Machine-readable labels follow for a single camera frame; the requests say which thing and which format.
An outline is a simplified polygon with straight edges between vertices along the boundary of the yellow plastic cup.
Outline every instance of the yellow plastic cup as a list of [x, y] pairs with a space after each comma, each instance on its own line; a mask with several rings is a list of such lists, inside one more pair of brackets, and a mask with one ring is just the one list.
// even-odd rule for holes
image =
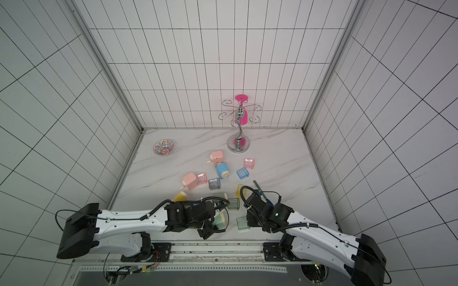
[[180, 192], [178, 193], [178, 195], [176, 195], [176, 196], [173, 198], [172, 201], [174, 201], [174, 202], [179, 202], [179, 201], [183, 201], [183, 200], [188, 200], [188, 195], [187, 195], [185, 192], [180, 191]]

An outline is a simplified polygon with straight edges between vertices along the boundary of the pink toy block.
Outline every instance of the pink toy block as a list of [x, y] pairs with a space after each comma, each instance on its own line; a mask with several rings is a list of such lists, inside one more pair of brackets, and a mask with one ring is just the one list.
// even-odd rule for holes
[[197, 176], [194, 173], [189, 173], [183, 177], [183, 181], [181, 181], [182, 186], [180, 189], [184, 187], [188, 187], [188, 190], [192, 190], [197, 186]]
[[197, 175], [197, 184], [198, 185], [203, 184], [203, 183], [207, 183], [207, 182], [208, 182], [207, 174], [202, 173], [202, 174], [198, 174]]
[[255, 168], [255, 159], [245, 158], [243, 161], [243, 166], [247, 169], [254, 169]]
[[214, 166], [218, 165], [218, 163], [222, 163], [224, 160], [223, 151], [214, 151], [210, 155], [210, 160], [207, 161], [208, 163], [212, 162]]

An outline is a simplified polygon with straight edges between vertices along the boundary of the chrome stand base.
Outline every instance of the chrome stand base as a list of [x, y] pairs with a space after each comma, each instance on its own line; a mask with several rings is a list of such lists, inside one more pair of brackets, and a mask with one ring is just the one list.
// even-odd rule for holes
[[250, 147], [250, 140], [245, 135], [242, 135], [242, 139], [236, 139], [237, 134], [234, 134], [228, 139], [228, 148], [234, 153], [243, 153]]

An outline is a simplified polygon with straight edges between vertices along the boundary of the metal plate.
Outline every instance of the metal plate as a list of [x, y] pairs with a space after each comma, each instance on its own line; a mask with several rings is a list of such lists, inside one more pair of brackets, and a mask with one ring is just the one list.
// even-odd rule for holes
[[[278, 243], [263, 243], [262, 250], [264, 252], [264, 260], [269, 262], [287, 262], [281, 255]], [[297, 259], [298, 261], [310, 261], [307, 259]]]

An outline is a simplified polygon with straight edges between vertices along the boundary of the black cable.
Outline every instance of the black cable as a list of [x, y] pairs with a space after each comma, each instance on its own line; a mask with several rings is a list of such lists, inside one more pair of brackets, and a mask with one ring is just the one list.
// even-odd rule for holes
[[[250, 188], [250, 187], [248, 187], [248, 186], [243, 186], [243, 187], [240, 188], [240, 197], [242, 198], [242, 201], [243, 201], [245, 204], [249, 205], [249, 204], [246, 202], [245, 197], [243, 196], [243, 190], [244, 190], [244, 189], [249, 189], [249, 190], [252, 191], [254, 194], [256, 194], [256, 195], [258, 195], [258, 194], [256, 193], [256, 191], [255, 191], [253, 188]], [[268, 192], [265, 192], [265, 193], [277, 193], [277, 192], [268, 191]], [[281, 196], [280, 196], [279, 193], [277, 193], [277, 194], [279, 195], [278, 202], [280, 202]], [[252, 205], [249, 205], [249, 207], [247, 208], [247, 210], [250, 211], [250, 212], [256, 217], [256, 219], [257, 219], [258, 222], [261, 224], [261, 226], [262, 226], [262, 228], [263, 228], [263, 230], [264, 230], [264, 229], [265, 229], [265, 228], [264, 228], [264, 224], [261, 222], [261, 220], [260, 220], [259, 216], [257, 215], [257, 213], [256, 213], [254, 210], [251, 211], [251, 208], [252, 208]], [[327, 232], [328, 234], [330, 234], [331, 236], [333, 236], [333, 237], [334, 237], [335, 239], [337, 239], [339, 242], [345, 243], [345, 241], [343, 241], [342, 239], [336, 237], [335, 235], [333, 235], [332, 233], [330, 233], [330, 232], [327, 231], [326, 229], [320, 227], [317, 223], [309, 223], [309, 224], [306, 224], [306, 223], [294, 223], [294, 224], [289, 224], [289, 225], [287, 225], [287, 226], [278, 227], [278, 228], [276, 228], [276, 229], [274, 229], [274, 230], [270, 229], [270, 232], [271, 232], [271, 233], [276, 233], [276, 232], [279, 232], [279, 231], [282, 231], [282, 230], [285, 230], [285, 229], [289, 229], [289, 228], [293, 228], [293, 227], [314, 227], [314, 228], [320, 228], [320, 229], [324, 230], [325, 232]], [[383, 284], [386, 284], [386, 285], [391, 284], [392, 279], [391, 279], [390, 274], [388, 273], [388, 271], [385, 269], [385, 267], [383, 266], [383, 264], [382, 264], [377, 258], [375, 258], [374, 256], [372, 256], [372, 255], [371, 255], [370, 253], [368, 253], [367, 251], [364, 251], [364, 250], [360, 249], [359, 247], [356, 247], [356, 246], [351, 245], [351, 244], [349, 244], [349, 243], [347, 243], [347, 245], [349, 245], [349, 246], [351, 246], [351, 247], [353, 247], [353, 248], [355, 248], [355, 249], [357, 249], [357, 250], [360, 250], [360, 251], [366, 253], [367, 255], [371, 256], [376, 262], [378, 262], [378, 263], [380, 264], [380, 266], [383, 268], [383, 270], [386, 272], [386, 274], [388, 275], [388, 278], [390, 279], [390, 281], [389, 281], [388, 283], [385, 283], [385, 282], [384, 282]]]
[[162, 203], [157, 205], [152, 211], [150, 211], [146, 215], [142, 216], [140, 218], [140, 220], [143, 221], [143, 220], [147, 219], [149, 216], [152, 216], [156, 211], [158, 211], [158, 209], [160, 209], [166, 203], [172, 204], [172, 203], [174, 203], [174, 201], [172, 201], [172, 200], [163, 200]]
[[[61, 211], [73, 211], [74, 213], [82, 214], [84, 216], [87, 216], [87, 217], [90, 217], [90, 218], [93, 218], [93, 219], [104, 220], [104, 221], [108, 220], [108, 218], [105, 218], [105, 217], [91, 216], [91, 215], [85, 214], [85, 213], [77, 211], [77, 210], [58, 210], [54, 215], [54, 219], [55, 219], [55, 221], [57, 223], [57, 226], [60, 228], [61, 231], [64, 231], [64, 229], [60, 226], [59, 222], [57, 221], [57, 214], [60, 213]], [[112, 218], [110, 220], [112, 220], [112, 221], [137, 221], [139, 219], [140, 218]]]
[[105, 258], [105, 261], [104, 261], [104, 269], [103, 269], [103, 274], [104, 274], [104, 278], [105, 278], [105, 280], [106, 280], [108, 283], [110, 283], [110, 281], [108, 280], [108, 277], [107, 277], [107, 275], [105, 274], [105, 263], [107, 263], [108, 255], [110, 255], [110, 253], [109, 253], [109, 252], [108, 252], [108, 254], [107, 254], [107, 257]]
[[[226, 202], [226, 204], [223, 204], [223, 205], [219, 206], [217, 209], [221, 209], [221, 208], [224, 208], [224, 207], [229, 205], [229, 201], [228, 200], [226, 200], [224, 198], [219, 198], [219, 197], [206, 197], [206, 198], [203, 198], [202, 200], [196, 200], [196, 201], [186, 200], [186, 201], [182, 201], [180, 203], [198, 204], [198, 203], [200, 203], [201, 201], [204, 201], [204, 200], [222, 200], [222, 201]], [[105, 217], [91, 216], [91, 215], [85, 214], [85, 213], [77, 211], [77, 210], [58, 210], [56, 212], [56, 214], [54, 215], [54, 219], [55, 219], [55, 221], [57, 223], [57, 226], [60, 228], [61, 231], [64, 231], [64, 229], [60, 226], [59, 222], [57, 221], [57, 214], [59, 212], [61, 212], [61, 211], [73, 211], [74, 213], [79, 213], [79, 214], [82, 214], [84, 216], [87, 216], [87, 217], [90, 217], [90, 218], [93, 218], [93, 219], [104, 220], [104, 221], [107, 221], [107, 220], [112, 220], [112, 221], [138, 221], [138, 220], [140, 220], [140, 221], [143, 221], [143, 220], [147, 219], [149, 216], [152, 216], [156, 211], [158, 211], [166, 203], [172, 204], [172, 203], [174, 203], [174, 201], [172, 201], [172, 200], [164, 200], [159, 205], [157, 205], [153, 210], [151, 210], [148, 214], [146, 214], [146, 215], [144, 215], [142, 217], [139, 217], [139, 218], [105, 218]]]
[[[276, 232], [279, 232], [279, 231], [282, 231], [282, 230], [285, 230], [285, 229], [289, 229], [289, 228], [293, 228], [293, 227], [314, 227], [314, 228], [319, 228], [319, 229], [322, 229], [324, 230], [325, 232], [327, 232], [328, 234], [330, 234], [332, 237], [334, 237], [335, 239], [337, 239], [339, 242], [341, 243], [345, 243], [345, 241], [343, 241], [342, 239], [336, 237], [335, 235], [333, 235], [332, 233], [330, 233], [329, 231], [327, 231], [326, 229], [322, 228], [321, 226], [319, 226], [317, 223], [309, 223], [308, 225], [305, 224], [305, 223], [294, 223], [294, 224], [290, 224], [290, 225], [287, 225], [287, 226], [284, 226], [284, 227], [279, 227], [279, 228], [276, 228], [274, 230], [272, 230], [272, 233], [276, 233]], [[378, 262], [380, 264], [380, 266], [383, 268], [383, 270], [386, 272], [386, 274], [388, 274], [388, 278], [390, 279], [390, 281], [388, 283], [383, 283], [383, 284], [391, 284], [392, 282], [392, 279], [391, 279], [391, 276], [390, 274], [388, 273], [388, 271], [385, 269], [385, 267], [383, 266], [383, 264], [377, 259], [375, 258], [374, 256], [372, 256], [372, 254], [368, 253], [367, 251], [364, 251], [362, 249], [360, 249], [359, 247], [356, 247], [350, 243], [346, 243], [346, 245], [349, 245], [357, 250], [360, 250], [362, 252], [364, 252], [365, 254], [371, 256], [376, 262]]]
[[208, 229], [210, 232], [214, 232], [214, 233], [221, 233], [221, 232], [225, 232], [226, 229], [228, 229], [228, 226], [229, 226], [229, 212], [228, 212], [228, 209], [225, 208], [226, 210], [226, 213], [228, 214], [228, 223], [226, 224], [226, 227], [224, 229], [213, 229], [213, 228], [210, 228], [210, 227], [206, 227], [206, 229]]
[[254, 211], [254, 209], [252, 208], [253, 205], [250, 205], [250, 204], [248, 204], [246, 202], [245, 196], [243, 195], [243, 191], [245, 189], [249, 189], [251, 192], [253, 192], [258, 197], [259, 197], [259, 194], [256, 192], [256, 190], [254, 190], [253, 188], [248, 187], [248, 186], [243, 186], [243, 187], [240, 188], [240, 197], [242, 198], [242, 201], [244, 202], [244, 204], [249, 205], [249, 207], [247, 207], [246, 209], [256, 218], [256, 220], [258, 221], [259, 225], [261, 225], [262, 230], [265, 231], [265, 232], [268, 232], [268, 228], [266, 228], [265, 223], [261, 221], [261, 219], [260, 219], [259, 215], [257, 214], [257, 212]]
[[[326, 229], [324, 229], [324, 228], [322, 228], [322, 227], [320, 227], [320, 226], [319, 226], [318, 228], [320, 228], [320, 229], [326, 231], [327, 233], [329, 233], [332, 237], [334, 237], [334, 238], [337, 239], [338, 241], [340, 241], [340, 242], [342, 242], [342, 243], [345, 243], [345, 241], [343, 241], [342, 239], [336, 237], [335, 235], [333, 235], [332, 233], [330, 233], [330, 232], [327, 231]], [[374, 256], [372, 256], [372, 254], [368, 253], [367, 251], [364, 251], [364, 250], [360, 249], [359, 247], [356, 247], [356, 246], [354, 246], [354, 245], [351, 245], [350, 243], [347, 243], [347, 245], [349, 245], [349, 246], [351, 246], [351, 247], [353, 247], [353, 248], [356, 248], [357, 250], [360, 250], [360, 251], [364, 252], [365, 254], [371, 256], [376, 262], [378, 262], [378, 263], [380, 264], [380, 266], [383, 268], [383, 270], [386, 272], [386, 274], [388, 275], [388, 278], [390, 279], [390, 281], [389, 281], [388, 283], [383, 282], [383, 284], [386, 284], [386, 285], [391, 284], [392, 280], [391, 280], [390, 274], [388, 273], [388, 271], [385, 269], [385, 267], [383, 266], [383, 264], [382, 264], [377, 258], [375, 258]]]
[[262, 191], [263, 193], [276, 193], [278, 195], [278, 202], [277, 204], [279, 204], [281, 201], [282, 201], [282, 196], [280, 196], [279, 193], [277, 192], [274, 192], [274, 191]]
[[223, 209], [227, 206], [229, 206], [229, 200], [226, 200], [225, 198], [220, 198], [220, 197], [205, 197], [202, 200], [183, 200], [180, 201], [180, 203], [191, 203], [191, 204], [198, 204], [200, 202], [206, 201], [206, 200], [219, 200], [225, 202], [225, 204], [222, 204], [220, 206], [215, 207], [216, 210]]

